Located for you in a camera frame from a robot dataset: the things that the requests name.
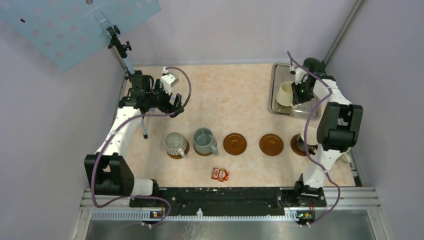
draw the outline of black clamp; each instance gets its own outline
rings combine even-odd
[[[106,30],[111,36],[111,40],[107,48],[111,49],[115,46],[121,58],[124,59],[128,57],[127,50],[132,51],[133,49],[131,48],[129,41],[126,41],[126,44],[121,44],[121,41],[118,39],[118,34],[121,34],[118,26],[114,25],[113,27],[108,27]]]
[[[324,151],[331,149],[343,153],[349,147],[355,146],[358,141],[363,111],[361,105],[327,103],[316,134]],[[339,124],[339,119],[342,119],[347,125]]]
[[[91,188],[93,169],[98,155],[99,153],[89,154],[84,160],[85,173]],[[110,172],[105,171],[107,166],[110,167]],[[94,185],[97,195],[129,196],[134,188],[134,175],[124,157],[115,152],[112,156],[100,157]]]
[[[128,80],[131,82],[130,96],[125,96],[119,101],[119,108],[133,107],[140,109],[143,114],[151,108],[157,108],[162,113],[174,113],[170,115],[171,118],[184,112],[181,104],[182,96],[176,94],[173,103],[170,103],[172,95],[165,92],[160,79],[154,82],[151,75],[136,70],[134,74],[128,74]]]

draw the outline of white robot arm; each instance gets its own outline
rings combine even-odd
[[[184,111],[183,106],[181,106],[181,95],[177,94],[173,103],[170,103],[172,87],[178,83],[179,79],[165,68],[156,83],[150,75],[144,75],[139,70],[136,70],[133,74],[130,73],[128,80],[131,82],[131,95],[124,96],[119,101],[115,120],[105,141],[95,154],[87,155],[84,160],[87,178],[91,184],[96,159],[105,144],[108,144],[100,156],[95,171],[95,193],[98,195],[152,195],[155,185],[157,185],[156,181],[134,177],[125,162],[136,127],[140,125],[143,118],[130,120],[124,125],[123,123],[145,114],[151,108],[158,108],[171,118]],[[108,142],[111,135],[114,135],[114,137]],[[110,171],[104,171],[107,166],[109,166]]]
[[[296,84],[302,84],[306,79],[304,78],[302,81],[302,76],[307,74],[304,70],[301,68],[296,69]],[[349,106],[352,103],[343,96],[343,94],[340,92],[339,88],[337,87],[337,84],[332,79],[322,79],[332,90],[332,94],[330,97],[328,97],[322,105],[326,106],[327,103],[337,103],[340,105]],[[330,91],[329,89],[320,81],[316,81],[315,85],[313,87],[313,93],[315,96],[317,96],[319,99],[323,99],[325,96],[327,96]],[[315,161],[320,163],[322,166],[324,166],[327,171],[330,171],[333,164],[336,162],[336,160],[343,154],[344,152],[340,152],[339,150],[334,149],[328,149],[324,150],[323,145],[319,144],[318,148],[316,150],[315,156],[311,156]],[[308,169],[303,173],[303,184],[319,189],[324,186],[324,180],[326,178],[326,174],[324,170],[316,165],[311,163],[308,167]]]
[[[293,104],[310,101],[314,96],[321,100],[330,94],[329,89],[332,91],[332,94],[321,103],[325,106],[325,110],[317,130],[317,152],[311,156],[325,170],[318,164],[311,163],[295,185],[296,198],[310,201],[323,196],[326,172],[349,147],[356,144],[363,108],[352,104],[343,96],[335,79],[326,75],[322,62],[315,58],[307,58],[303,65],[319,76],[328,87],[300,67],[296,68],[293,72],[295,73],[295,82],[292,84]]]

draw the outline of white wall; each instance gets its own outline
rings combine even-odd
[[[70,237],[122,76],[106,48],[61,73],[0,18],[1,240]]]
[[[364,108],[355,147],[396,239],[424,239],[424,1],[367,1],[328,71]]]
[[[356,0],[159,0],[122,36],[136,64],[324,59]]]

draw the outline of beige table surface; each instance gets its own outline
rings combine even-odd
[[[312,164],[290,148],[291,138],[299,133],[306,120],[269,112],[268,97],[272,64],[191,65],[181,66],[192,85],[191,99],[185,112],[175,118],[145,118],[148,139],[141,126],[130,143],[126,161],[134,176],[155,179],[161,187],[291,187]],[[162,67],[139,67],[155,79]],[[188,85],[182,74],[173,88],[183,102]],[[319,121],[311,121],[317,127]],[[198,128],[212,130],[217,138],[219,155],[199,156],[193,150],[193,135]],[[187,158],[170,158],[164,146],[168,133],[183,134],[191,146]],[[225,152],[223,140],[230,133],[240,133],[247,140],[246,151],[238,156]],[[259,140],[272,133],[281,137],[284,149],[278,156],[267,156],[259,148]],[[229,171],[228,181],[212,180],[213,168]],[[329,172],[341,186],[354,186],[348,164],[336,162]],[[328,180],[326,186],[332,186]]]

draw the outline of pegboard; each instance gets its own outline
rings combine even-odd
[[[161,10],[157,0],[0,0],[0,17],[66,71]]]

